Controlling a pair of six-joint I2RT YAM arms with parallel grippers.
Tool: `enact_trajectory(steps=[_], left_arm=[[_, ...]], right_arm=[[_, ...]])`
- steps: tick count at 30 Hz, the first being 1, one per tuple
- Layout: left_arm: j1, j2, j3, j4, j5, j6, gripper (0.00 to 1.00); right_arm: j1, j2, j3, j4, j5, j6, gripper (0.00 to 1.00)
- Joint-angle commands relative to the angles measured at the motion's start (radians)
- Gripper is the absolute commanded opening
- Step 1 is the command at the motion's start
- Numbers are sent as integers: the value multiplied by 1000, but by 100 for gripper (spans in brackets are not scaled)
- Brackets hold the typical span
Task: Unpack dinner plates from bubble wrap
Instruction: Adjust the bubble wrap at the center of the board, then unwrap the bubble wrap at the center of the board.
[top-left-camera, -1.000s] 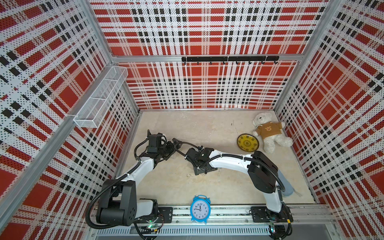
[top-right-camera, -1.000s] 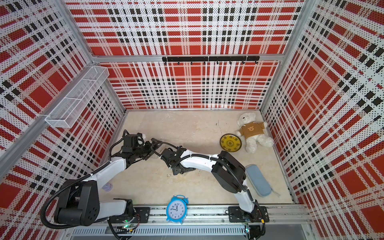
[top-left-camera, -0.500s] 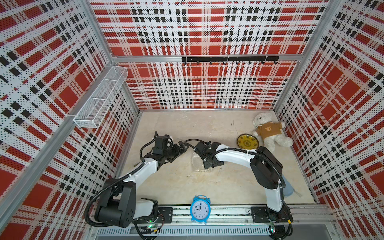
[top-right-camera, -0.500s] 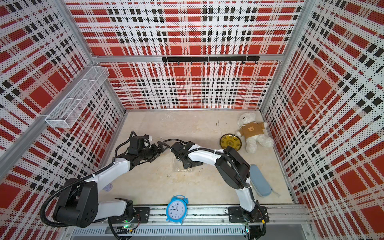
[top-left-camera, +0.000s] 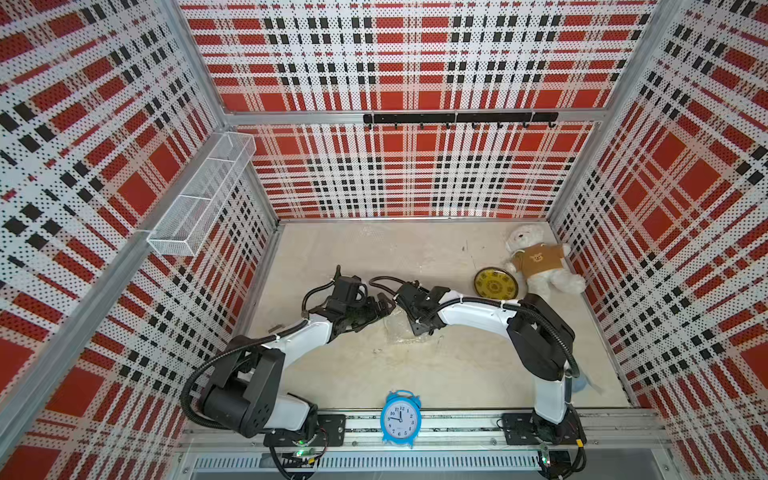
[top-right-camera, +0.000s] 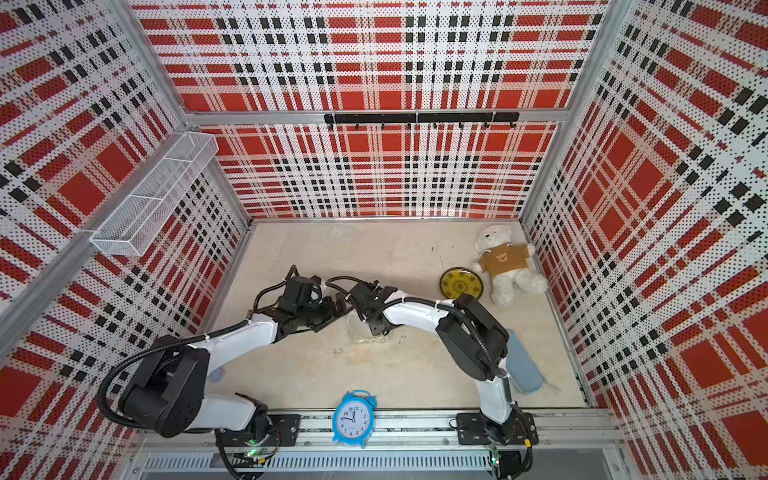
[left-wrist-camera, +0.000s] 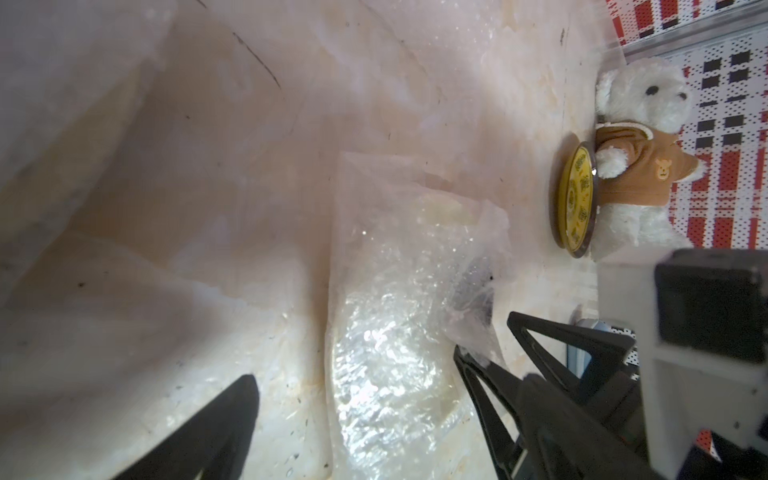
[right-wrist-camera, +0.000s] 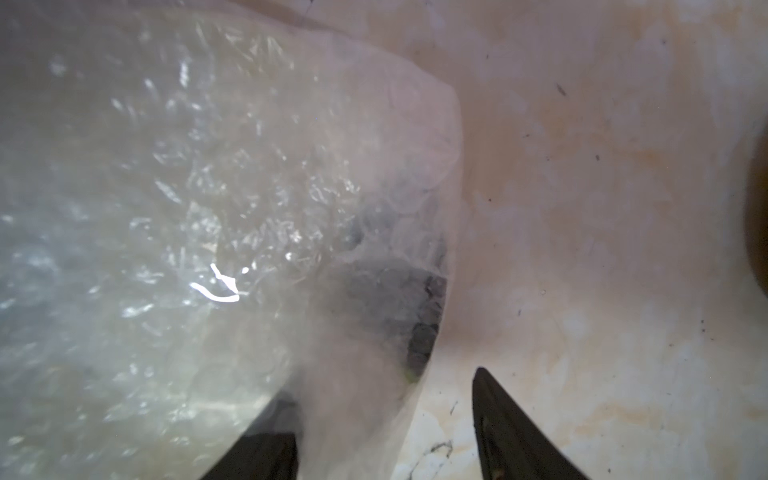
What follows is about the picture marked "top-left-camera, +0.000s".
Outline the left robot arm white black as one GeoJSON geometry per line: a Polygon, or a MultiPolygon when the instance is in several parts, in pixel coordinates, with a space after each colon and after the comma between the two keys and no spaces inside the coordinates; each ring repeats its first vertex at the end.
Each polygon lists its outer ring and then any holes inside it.
{"type": "Polygon", "coordinates": [[[302,298],[301,320],[262,338],[234,337],[187,378],[180,394],[185,417],[196,425],[285,437],[307,444],[321,430],[316,404],[280,392],[284,370],[346,333],[358,333],[396,308],[389,290],[372,296],[357,276],[336,273],[302,298]]]}

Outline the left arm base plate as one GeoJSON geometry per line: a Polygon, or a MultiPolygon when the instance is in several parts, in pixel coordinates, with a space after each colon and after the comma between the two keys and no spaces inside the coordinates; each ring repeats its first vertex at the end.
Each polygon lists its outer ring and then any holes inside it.
{"type": "Polygon", "coordinates": [[[338,447],[345,437],[346,416],[311,412],[298,430],[268,429],[264,435],[266,447],[338,447]]]}

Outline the yellow patterned plate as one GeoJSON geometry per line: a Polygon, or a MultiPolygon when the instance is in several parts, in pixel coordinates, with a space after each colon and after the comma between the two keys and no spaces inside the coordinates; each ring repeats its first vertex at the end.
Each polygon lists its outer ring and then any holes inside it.
{"type": "Polygon", "coordinates": [[[513,300],[519,293],[513,275],[496,267],[479,270],[474,276],[473,287],[477,295],[491,300],[513,300]]]}

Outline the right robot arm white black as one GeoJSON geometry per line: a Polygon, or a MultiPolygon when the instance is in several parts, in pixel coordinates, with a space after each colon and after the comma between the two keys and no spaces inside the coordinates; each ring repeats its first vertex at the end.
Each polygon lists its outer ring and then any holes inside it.
{"type": "Polygon", "coordinates": [[[417,336],[464,326],[508,338],[533,376],[534,438],[550,445],[575,438],[575,422],[568,419],[573,382],[581,376],[574,355],[575,332],[541,296],[528,293],[521,300],[495,300],[465,296],[447,287],[428,291],[406,282],[394,294],[394,302],[417,336]]]}

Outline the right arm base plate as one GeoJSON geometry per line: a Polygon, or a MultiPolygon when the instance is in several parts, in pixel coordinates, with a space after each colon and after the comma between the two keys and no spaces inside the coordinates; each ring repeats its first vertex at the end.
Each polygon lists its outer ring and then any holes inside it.
{"type": "Polygon", "coordinates": [[[575,411],[567,411],[562,422],[555,424],[531,413],[504,413],[498,421],[508,445],[578,446],[587,444],[581,419],[575,411]]]}

